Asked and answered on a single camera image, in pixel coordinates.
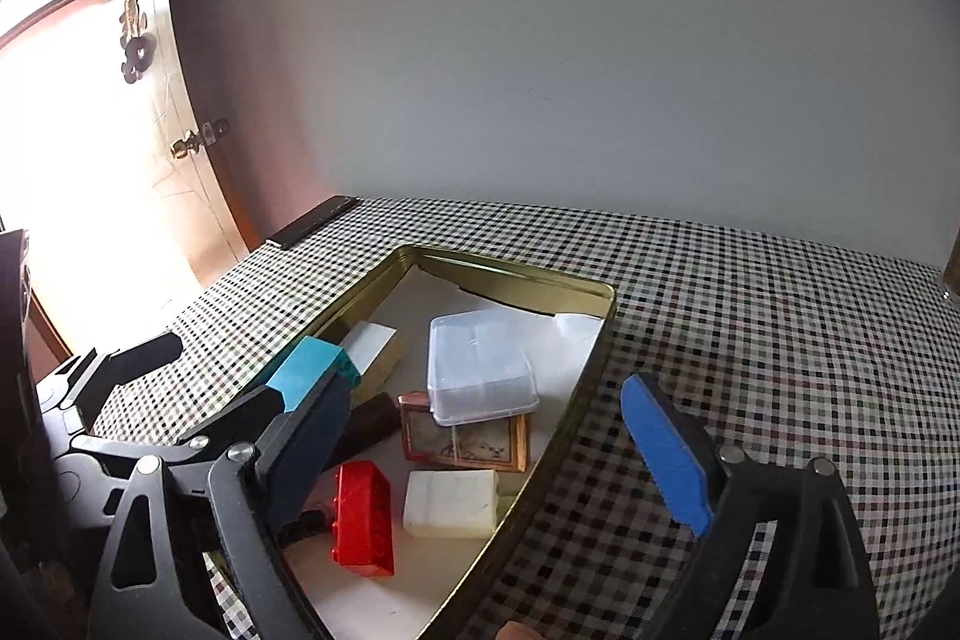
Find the checkered tablecloth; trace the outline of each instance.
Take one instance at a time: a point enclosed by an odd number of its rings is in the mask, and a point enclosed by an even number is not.
[[[337,295],[419,242],[571,272],[617,290],[592,408],[514,558],[464,628],[525,618],[547,638],[634,638],[692,549],[619,417],[661,375],[718,442],[759,461],[832,458],[851,492],[884,637],[906,637],[960,557],[960,313],[929,266],[736,229],[504,204],[368,199],[286,252],[261,247],[175,321],[184,355],[123,389],[108,437],[167,442],[219,410]],[[745,618],[768,533],[718,636]],[[250,620],[224,584],[237,635]]]

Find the small wooden picture frame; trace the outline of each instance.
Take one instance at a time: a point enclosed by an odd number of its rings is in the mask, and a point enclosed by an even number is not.
[[[400,396],[403,455],[427,461],[500,472],[526,472],[530,461],[530,416],[440,426],[426,391]]]

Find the transparent plastic lid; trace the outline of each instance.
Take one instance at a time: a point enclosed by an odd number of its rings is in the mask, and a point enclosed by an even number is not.
[[[511,314],[496,310],[430,322],[426,387],[440,426],[531,413],[536,380]]]

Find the red toy brick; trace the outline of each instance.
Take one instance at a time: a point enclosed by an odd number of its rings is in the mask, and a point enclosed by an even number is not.
[[[372,461],[348,461],[337,471],[333,560],[357,575],[394,574],[390,482]]]

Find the metal screw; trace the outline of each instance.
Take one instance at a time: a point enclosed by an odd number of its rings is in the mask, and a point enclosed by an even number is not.
[[[136,463],[136,471],[142,475],[149,475],[152,472],[157,472],[158,469],[160,469],[160,459],[152,453],[150,456],[141,456],[140,461]]]
[[[720,461],[725,464],[741,464],[744,458],[747,456],[738,445],[724,445],[720,448]]]
[[[837,471],[837,468],[829,458],[814,458],[813,471],[823,477],[830,477],[830,475]]]
[[[253,458],[253,445],[248,442],[234,442],[227,448],[227,458],[238,464],[246,464]]]

